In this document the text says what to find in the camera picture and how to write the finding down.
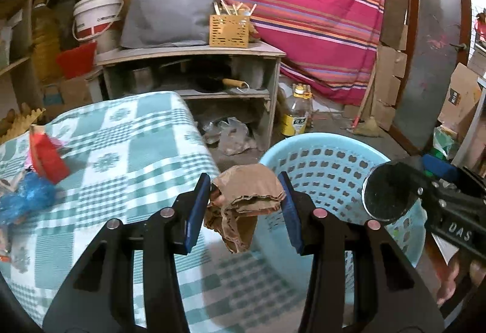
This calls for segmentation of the right hand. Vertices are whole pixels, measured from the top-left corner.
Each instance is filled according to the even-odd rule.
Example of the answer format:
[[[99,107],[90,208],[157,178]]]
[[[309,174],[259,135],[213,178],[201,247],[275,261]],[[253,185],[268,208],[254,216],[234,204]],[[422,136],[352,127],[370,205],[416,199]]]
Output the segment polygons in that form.
[[[471,283],[475,287],[479,287],[485,278],[485,263],[472,260],[469,253],[459,250],[450,259],[441,287],[437,291],[436,303],[438,306],[442,306],[445,301],[453,296],[464,275],[468,275]]]

